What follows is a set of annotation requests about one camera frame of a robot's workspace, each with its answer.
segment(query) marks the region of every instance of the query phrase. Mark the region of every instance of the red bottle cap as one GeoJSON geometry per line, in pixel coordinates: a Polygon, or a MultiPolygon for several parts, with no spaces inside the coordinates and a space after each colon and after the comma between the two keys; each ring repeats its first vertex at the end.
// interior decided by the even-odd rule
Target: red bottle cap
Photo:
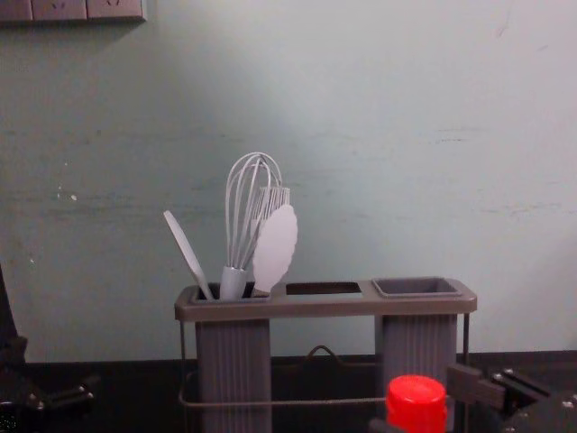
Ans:
{"type": "Polygon", "coordinates": [[[438,381],[425,376],[399,376],[389,383],[387,422],[407,433],[444,433],[446,392],[438,381]]]}

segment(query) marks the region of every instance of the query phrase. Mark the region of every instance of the spatula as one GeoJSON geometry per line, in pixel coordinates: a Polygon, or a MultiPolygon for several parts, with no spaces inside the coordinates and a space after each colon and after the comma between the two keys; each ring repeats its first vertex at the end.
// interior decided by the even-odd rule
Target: spatula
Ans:
{"type": "Polygon", "coordinates": [[[172,235],[179,245],[180,251],[184,256],[184,260],[186,260],[188,263],[188,268],[190,268],[192,276],[195,278],[198,286],[200,286],[200,289],[205,294],[205,298],[210,300],[214,299],[213,294],[208,288],[208,284],[206,283],[205,273],[202,272],[202,268],[200,267],[197,256],[195,255],[192,246],[190,246],[187,236],[184,234],[184,231],[182,230],[179,222],[169,210],[165,211],[163,215],[166,219],[166,222],[169,223],[170,231],[172,232],[172,235]]]}
{"type": "Polygon", "coordinates": [[[289,270],[298,237],[297,216],[291,205],[275,210],[264,223],[252,257],[253,297],[269,296],[289,270]]]}

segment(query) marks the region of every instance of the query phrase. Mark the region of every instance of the ribbed container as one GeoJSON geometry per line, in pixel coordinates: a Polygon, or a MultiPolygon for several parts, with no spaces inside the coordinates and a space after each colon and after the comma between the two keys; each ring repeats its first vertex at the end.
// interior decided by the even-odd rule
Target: ribbed container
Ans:
{"type": "MultiPolygon", "coordinates": [[[[196,331],[201,401],[270,401],[268,319],[198,322],[196,331]]],[[[203,410],[202,431],[271,433],[271,408],[203,410]]]]}
{"type": "MultiPolygon", "coordinates": [[[[376,317],[375,349],[378,395],[384,396],[390,381],[405,374],[431,377],[446,386],[447,365],[456,362],[457,316],[376,317]]],[[[447,409],[447,430],[453,430],[453,401],[447,401],[447,409]]]]}

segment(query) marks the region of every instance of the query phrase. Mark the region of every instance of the gray container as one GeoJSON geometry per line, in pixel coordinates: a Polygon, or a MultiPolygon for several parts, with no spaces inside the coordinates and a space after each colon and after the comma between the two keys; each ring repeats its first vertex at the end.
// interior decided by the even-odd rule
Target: gray container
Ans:
{"type": "MultiPolygon", "coordinates": [[[[246,296],[251,288],[248,284],[246,296]]],[[[270,433],[271,318],[374,316],[377,397],[402,374],[425,374],[446,384],[446,368],[456,358],[457,315],[468,317],[476,308],[472,291],[441,278],[280,284],[268,298],[237,302],[207,301],[198,287],[188,287],[177,299],[175,315],[183,369],[185,324],[197,324],[201,402],[181,402],[202,410],[204,433],[270,433]]],[[[449,407],[452,429],[453,404],[449,407]]]]}

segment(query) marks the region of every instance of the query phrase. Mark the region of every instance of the wall outlet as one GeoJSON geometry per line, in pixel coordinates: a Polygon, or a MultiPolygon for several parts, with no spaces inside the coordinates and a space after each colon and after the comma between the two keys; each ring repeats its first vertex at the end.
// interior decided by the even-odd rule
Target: wall outlet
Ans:
{"type": "Polygon", "coordinates": [[[0,23],[32,20],[30,0],[0,0],[0,23]]]}
{"type": "Polygon", "coordinates": [[[144,20],[145,5],[146,0],[87,0],[88,18],[144,20]]]}
{"type": "Polygon", "coordinates": [[[32,0],[32,15],[34,21],[86,20],[87,3],[86,0],[32,0]]]}

